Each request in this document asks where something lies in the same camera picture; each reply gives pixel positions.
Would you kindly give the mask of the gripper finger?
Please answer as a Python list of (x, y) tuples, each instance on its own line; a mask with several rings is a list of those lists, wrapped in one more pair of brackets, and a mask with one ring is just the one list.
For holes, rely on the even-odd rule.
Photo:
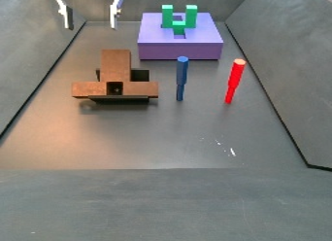
[(55, 0), (55, 2), (58, 4), (58, 14), (63, 17), (63, 27), (73, 30), (71, 8), (67, 6), (65, 0)]
[(122, 1), (123, 0), (113, 0), (113, 3), (109, 7), (109, 23), (113, 29), (117, 28), (117, 17), (119, 15)]

